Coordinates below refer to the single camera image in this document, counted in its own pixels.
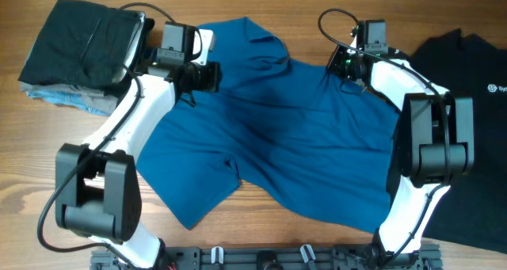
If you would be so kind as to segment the blue polo shirt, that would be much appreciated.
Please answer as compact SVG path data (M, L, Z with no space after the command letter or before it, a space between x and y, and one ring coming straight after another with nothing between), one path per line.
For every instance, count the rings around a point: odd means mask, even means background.
M207 24L220 65L215 93L196 92L159 121L137 170L179 222L194 227L241 181L299 215L373 232L398 122L359 86L291 58L247 17Z

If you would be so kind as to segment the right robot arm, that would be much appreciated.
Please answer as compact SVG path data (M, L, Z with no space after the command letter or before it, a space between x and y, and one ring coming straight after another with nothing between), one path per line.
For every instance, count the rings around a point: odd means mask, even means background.
M429 268L421 239L454 177L474 163L473 101L431 83L387 45L383 20L356 21L328 69L384 96L399 111L392 170L399 179L374 238L352 257L364 269Z

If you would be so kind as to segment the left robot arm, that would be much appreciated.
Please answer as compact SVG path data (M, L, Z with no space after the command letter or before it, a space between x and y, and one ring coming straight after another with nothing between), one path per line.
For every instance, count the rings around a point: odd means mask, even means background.
M215 92L221 78L208 56L211 29L166 23L162 45L131 70L132 83L111 116L80 145L64 144L55 161L56 224L105 247L126 269L173 269L161 238L140 221L136 163L159 121L194 91Z

